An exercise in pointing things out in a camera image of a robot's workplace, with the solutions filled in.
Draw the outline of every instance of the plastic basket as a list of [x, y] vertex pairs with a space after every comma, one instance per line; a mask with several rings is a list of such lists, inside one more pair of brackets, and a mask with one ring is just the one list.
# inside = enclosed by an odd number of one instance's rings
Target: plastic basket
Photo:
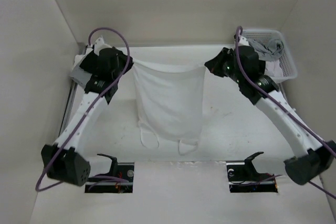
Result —
[[283, 81], [294, 79], [298, 76], [298, 71], [296, 69], [292, 55], [288, 49], [287, 43], [281, 32], [276, 30], [268, 29], [246, 29], [243, 30], [242, 34], [245, 38], [254, 39], [258, 42], [266, 44], [271, 37], [279, 38], [284, 44], [284, 49], [282, 51], [282, 56], [280, 60], [280, 66], [283, 71], [283, 77], [271, 77], [274, 82], [281, 83]]

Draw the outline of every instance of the black bracket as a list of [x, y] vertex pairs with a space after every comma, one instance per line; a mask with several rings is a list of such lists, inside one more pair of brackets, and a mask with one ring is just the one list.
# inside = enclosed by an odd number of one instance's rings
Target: black bracket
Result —
[[111, 168], [110, 168], [109, 172], [106, 173], [106, 174], [100, 174], [100, 175], [116, 177], [117, 171], [118, 171], [118, 160], [117, 160], [117, 158], [106, 155], [106, 154], [101, 154], [101, 153], [99, 153], [97, 155], [102, 156], [102, 157], [107, 157], [107, 158], [112, 160]]
[[230, 182], [236, 181], [261, 181], [270, 177], [268, 173], [258, 173], [253, 166], [252, 160], [263, 152], [256, 152], [243, 161], [227, 161], [228, 179]]
[[[240, 46], [239, 57], [246, 74], [261, 89], [267, 93], [279, 90], [279, 87], [272, 78], [264, 75], [265, 62], [259, 60], [258, 53], [255, 52], [253, 47]], [[238, 66], [236, 54], [232, 49], [224, 47], [215, 58], [207, 61], [204, 66], [209, 69], [210, 73], [216, 76], [230, 77], [233, 81], [237, 82], [242, 95], [248, 98], [253, 105], [263, 97], [243, 76]]]

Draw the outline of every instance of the gray cloth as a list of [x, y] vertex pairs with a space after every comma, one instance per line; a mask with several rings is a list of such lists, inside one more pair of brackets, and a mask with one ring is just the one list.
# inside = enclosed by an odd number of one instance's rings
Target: gray cloth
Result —
[[92, 74], [86, 72], [80, 67], [80, 64], [83, 62], [85, 57], [73, 68], [70, 73], [70, 78], [74, 80], [75, 83], [80, 85], [83, 89], [85, 88], [88, 81], [91, 79]]
[[271, 38], [266, 45], [257, 42], [254, 39], [247, 39], [247, 41], [258, 53], [259, 60], [275, 61], [282, 56], [283, 43], [280, 39]]

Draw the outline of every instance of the black mount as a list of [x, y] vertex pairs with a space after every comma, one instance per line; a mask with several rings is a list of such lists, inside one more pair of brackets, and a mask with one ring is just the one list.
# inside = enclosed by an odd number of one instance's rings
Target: black mount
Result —
[[106, 155], [106, 154], [101, 154], [101, 153], [99, 153], [97, 155], [98, 156], [102, 156], [102, 157], [107, 157], [107, 158], [109, 158], [109, 159], [112, 160], [111, 168], [110, 168], [109, 172], [106, 173], [106, 174], [100, 174], [100, 175], [116, 177], [117, 176], [117, 171], [118, 171], [118, 160], [117, 160], [117, 158], [109, 156], [109, 155]]
[[[92, 74], [85, 86], [85, 93], [101, 93], [105, 90], [119, 76], [126, 65], [126, 61], [127, 56], [115, 47], [100, 50], [99, 56], [94, 53], [94, 50], [91, 51], [80, 64], [80, 68]], [[132, 66], [133, 59], [130, 57], [126, 72], [128, 72]], [[117, 90], [118, 84], [114, 85], [104, 95], [108, 104]]]
[[[42, 148], [41, 155], [44, 167], [47, 166], [58, 150], [57, 145], [46, 144]], [[62, 182], [82, 186], [88, 180], [90, 171], [89, 162], [71, 147], [68, 150], [61, 151], [47, 172], [47, 176]]]
[[[326, 142], [326, 144], [335, 152], [336, 143], [334, 141]], [[324, 147], [318, 148], [316, 151], [308, 150], [308, 155], [285, 160], [285, 169], [287, 175], [298, 185], [304, 185], [311, 179], [315, 178], [325, 170], [327, 170], [334, 157]]]
[[[240, 46], [239, 58], [241, 65], [248, 77], [267, 93], [279, 90], [271, 77], [264, 75], [265, 61], [259, 60], [258, 53], [253, 47]], [[224, 47], [220, 53], [212, 60], [204, 64], [211, 73], [219, 77], [229, 77], [238, 83], [240, 92], [255, 105], [263, 97], [244, 78], [239, 69], [236, 54], [232, 49]]]

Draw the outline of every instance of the white enclosure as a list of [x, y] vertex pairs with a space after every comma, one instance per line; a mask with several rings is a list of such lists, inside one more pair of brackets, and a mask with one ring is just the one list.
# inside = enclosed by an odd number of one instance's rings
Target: white enclosure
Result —
[[[155, 223], [162, 222], [164, 218], [167, 223], [184, 221], [186, 223], [205, 223], [206, 221], [209, 223], [246, 221], [262, 223], [268, 219], [272, 220], [269, 223], [316, 223], [318, 218], [319, 220], [323, 218], [323, 223], [332, 223], [332, 213], [326, 196], [310, 185], [299, 187], [287, 178], [278, 180], [280, 191], [278, 196], [228, 194], [225, 176], [219, 174], [219, 170], [225, 168], [224, 164], [213, 164], [212, 169], [208, 168], [209, 163], [199, 164], [198, 167], [198, 171], [205, 176], [213, 174], [216, 178], [214, 181], [225, 180], [223, 184], [211, 181], [211, 185], [219, 192], [218, 194], [214, 194], [213, 191], [209, 193], [200, 179], [194, 184], [198, 192], [193, 197], [186, 196], [185, 201], [179, 201], [177, 196], [179, 191], [174, 191], [174, 187], [170, 186], [181, 185], [182, 189], [185, 188], [183, 193], [193, 195], [193, 191], [186, 188], [190, 184], [189, 179], [197, 179], [199, 174], [194, 173], [195, 170], [193, 170], [187, 172], [189, 177], [184, 176], [181, 170], [179, 172], [178, 169], [173, 169], [176, 164], [169, 166], [167, 163], [136, 164], [136, 169], [141, 171], [135, 184], [138, 193], [125, 198], [121, 197], [123, 195], [89, 197], [83, 193], [82, 188], [63, 185], [40, 193], [34, 208], [37, 196], [34, 187], [43, 167], [40, 150], [45, 143], [53, 142], [59, 134], [70, 88], [68, 74], [74, 56], [79, 51], [77, 43], [86, 43], [88, 34], [94, 28], [113, 27], [125, 35], [131, 46], [150, 47], [178, 44], [230, 44], [237, 25], [242, 25], [244, 28], [279, 30], [287, 40], [299, 71], [297, 79], [285, 82], [289, 103], [297, 109], [298, 114], [314, 131], [329, 140], [335, 139], [336, 122], [334, 116], [336, 110], [333, 104], [336, 96], [334, 88], [336, 44], [332, 37], [336, 28], [335, 16], [334, 0], [0, 0], [0, 74], [2, 78], [0, 82], [2, 112], [0, 117], [2, 144], [0, 148], [0, 197], [2, 199], [0, 222], [29, 223], [32, 218], [30, 223], [81, 223], [82, 218], [86, 217], [89, 220], [88, 223], [103, 223], [121, 213], [124, 210], [122, 206], [132, 206], [136, 209], [131, 215], [133, 218], [123, 219], [119, 216], [115, 218], [116, 223], [131, 221]], [[116, 36], [102, 34], [108, 43], [122, 46]], [[173, 58], [173, 60], [181, 60], [178, 55]], [[169, 57], [161, 60], [167, 63], [173, 61]], [[127, 82], [130, 79], [125, 76], [122, 81]], [[208, 88], [217, 84], [210, 79], [208, 81]], [[241, 159], [246, 157], [246, 154], [258, 150], [260, 146], [265, 146], [269, 150], [265, 155], [267, 158], [273, 156], [283, 158], [281, 156], [283, 151], [290, 152], [285, 140], [266, 120], [266, 117], [259, 114], [257, 109], [246, 103], [242, 97], [236, 96], [239, 93], [229, 80], [218, 81], [218, 84], [224, 89], [223, 92], [230, 93], [228, 95], [230, 99], [235, 99], [227, 101], [231, 103], [230, 109], [234, 109], [235, 113], [231, 117], [233, 121], [229, 123], [227, 131], [223, 132], [223, 134], [229, 133], [231, 139], [221, 143], [223, 148], [227, 147], [225, 154], [218, 151], [218, 146], [209, 144], [207, 147], [205, 144], [206, 158], [203, 160], [209, 161], [211, 158], [208, 157], [212, 155], [215, 156], [214, 160]], [[125, 87], [120, 85], [119, 91], [121, 92], [117, 93], [119, 96], [117, 101], [124, 99], [125, 102], [133, 104], [134, 99]], [[218, 106], [216, 109], [223, 114], [232, 112], [229, 111], [229, 107], [225, 107], [225, 103], [221, 106], [217, 101], [216, 106]], [[212, 118], [211, 105], [208, 109], [209, 118]], [[109, 110], [115, 110], [115, 107], [110, 106]], [[130, 122], [136, 121], [133, 116], [131, 113], [124, 119]], [[253, 116], [266, 125], [264, 124], [262, 128], [256, 125], [251, 128], [246, 126], [244, 120], [250, 120]], [[240, 130], [235, 123], [238, 119], [242, 120], [244, 131]], [[97, 128], [104, 129], [104, 125], [113, 120], [118, 126], [117, 119], [106, 112], [98, 120]], [[92, 134], [102, 137], [97, 132], [93, 131]], [[214, 134], [213, 132], [220, 134], [217, 130], [211, 130], [209, 134]], [[109, 142], [109, 139], [117, 138], [120, 141], [122, 135], [118, 135], [120, 132], [113, 136], [110, 136], [109, 132], [105, 133], [107, 135], [100, 139], [103, 145], [95, 146], [91, 143], [91, 148], [88, 145], [89, 152], [100, 151], [99, 148], [113, 151], [114, 142]], [[275, 146], [266, 142], [270, 137], [277, 143]], [[253, 145], [245, 147], [241, 144], [244, 140], [251, 141]], [[132, 156], [125, 151], [130, 147], [130, 144], [127, 144], [130, 143], [130, 139], [120, 143], [124, 148], [118, 147], [119, 149], [114, 150], [118, 150], [119, 154], [123, 153], [125, 159], [133, 157], [135, 161], [147, 160], [145, 156], [135, 158], [137, 154]], [[164, 157], [159, 155], [157, 160], [161, 158], [166, 161], [170, 157], [172, 157], [170, 154]], [[191, 156], [190, 159], [196, 160], [195, 156]], [[168, 184], [164, 181], [166, 173], [163, 173], [163, 170], [171, 174], [170, 178], [173, 182]], [[157, 180], [159, 184], [156, 183], [156, 177], [151, 177], [146, 184], [145, 179], [152, 172], [156, 172], [162, 178], [162, 181]], [[327, 172], [322, 174], [325, 188], [334, 194], [336, 193], [335, 174], [335, 162]], [[140, 189], [144, 184], [151, 185], [152, 192]], [[166, 194], [160, 194], [162, 188], [166, 188]], [[151, 208], [146, 208], [146, 204], [141, 201], [147, 196], [147, 206]], [[159, 204], [163, 201], [168, 209], [166, 216]], [[175, 204], [176, 201], [185, 205], [193, 201], [195, 207], [199, 209], [203, 204], [206, 207], [204, 212], [192, 216], [190, 212], [181, 212], [179, 205]], [[228, 201], [234, 202], [236, 207], [226, 205], [220, 213], [222, 206], [219, 204], [223, 204], [224, 207]], [[335, 200], [330, 201], [334, 215], [335, 202]], [[153, 218], [149, 218], [151, 210], [158, 210]], [[192, 211], [194, 208], [186, 208], [186, 210]], [[279, 213], [286, 218], [275, 218]]]

